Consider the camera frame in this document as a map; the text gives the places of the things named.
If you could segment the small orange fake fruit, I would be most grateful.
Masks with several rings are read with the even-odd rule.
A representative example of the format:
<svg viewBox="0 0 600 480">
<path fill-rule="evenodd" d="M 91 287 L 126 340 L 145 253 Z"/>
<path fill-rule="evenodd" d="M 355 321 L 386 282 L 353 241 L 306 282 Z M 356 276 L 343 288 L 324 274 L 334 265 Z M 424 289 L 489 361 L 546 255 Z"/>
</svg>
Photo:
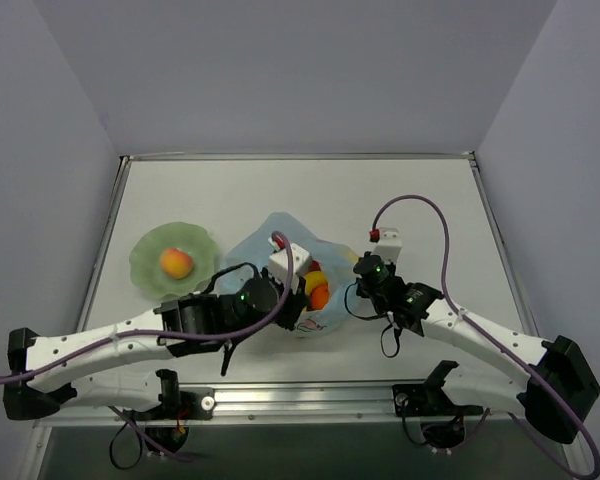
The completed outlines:
<svg viewBox="0 0 600 480">
<path fill-rule="evenodd" d="M 312 310 L 322 310 L 330 299 L 330 291 L 327 284 L 316 287 L 310 294 L 310 306 Z"/>
</svg>

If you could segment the yellow fake banana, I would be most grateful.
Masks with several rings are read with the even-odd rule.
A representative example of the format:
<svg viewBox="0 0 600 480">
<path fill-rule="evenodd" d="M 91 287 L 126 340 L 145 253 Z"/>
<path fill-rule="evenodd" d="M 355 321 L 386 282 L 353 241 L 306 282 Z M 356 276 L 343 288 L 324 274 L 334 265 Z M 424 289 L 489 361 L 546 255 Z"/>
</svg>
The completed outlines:
<svg viewBox="0 0 600 480">
<path fill-rule="evenodd" d="M 310 271 L 305 277 L 305 292 L 310 295 L 316 288 L 327 284 L 328 281 L 324 273 L 320 270 Z"/>
</svg>

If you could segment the orange fake peach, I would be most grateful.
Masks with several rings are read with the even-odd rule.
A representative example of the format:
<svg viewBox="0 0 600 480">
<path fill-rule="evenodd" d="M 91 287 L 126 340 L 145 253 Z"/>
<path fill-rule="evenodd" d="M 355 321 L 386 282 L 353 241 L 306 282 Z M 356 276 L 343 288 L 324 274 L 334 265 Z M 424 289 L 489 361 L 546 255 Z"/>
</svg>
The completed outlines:
<svg viewBox="0 0 600 480">
<path fill-rule="evenodd" d="M 162 271 L 174 280 L 186 278 L 194 269 L 193 258 L 177 248 L 165 249 L 159 259 Z"/>
</svg>

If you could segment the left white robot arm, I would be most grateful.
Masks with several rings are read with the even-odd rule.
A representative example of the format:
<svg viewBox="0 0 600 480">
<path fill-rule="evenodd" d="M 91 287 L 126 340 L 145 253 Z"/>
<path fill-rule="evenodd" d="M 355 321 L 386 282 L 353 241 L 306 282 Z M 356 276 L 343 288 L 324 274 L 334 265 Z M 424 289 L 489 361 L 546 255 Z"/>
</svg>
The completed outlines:
<svg viewBox="0 0 600 480">
<path fill-rule="evenodd" d="M 170 419 L 184 402 L 176 372 L 136 375 L 123 367 L 220 351 L 226 371 L 241 342 L 271 323 L 294 327 L 307 301 L 304 279 L 285 281 L 262 270 L 235 293 L 205 288 L 93 330 L 56 337 L 13 330 L 7 347 L 11 375 L 2 394 L 6 416 L 38 420 L 67 407 L 116 406 L 148 419 Z"/>
</svg>

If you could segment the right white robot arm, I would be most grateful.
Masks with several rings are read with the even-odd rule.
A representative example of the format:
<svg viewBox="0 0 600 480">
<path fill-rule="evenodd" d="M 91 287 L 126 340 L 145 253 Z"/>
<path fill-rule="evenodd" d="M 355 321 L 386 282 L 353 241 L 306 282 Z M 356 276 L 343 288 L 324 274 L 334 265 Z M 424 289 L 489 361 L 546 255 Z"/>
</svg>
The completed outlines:
<svg viewBox="0 0 600 480">
<path fill-rule="evenodd" d="M 396 332 L 452 345 L 486 364 L 470 370 L 442 360 L 423 383 L 424 400 L 435 412 L 455 407 L 491 408 L 522 415 L 544 437 L 570 444 L 600 395 L 579 345 L 564 336 L 549 341 L 510 330 L 483 317 L 469 319 L 439 290 L 406 283 L 370 253 L 354 265 L 356 294 Z"/>
</svg>

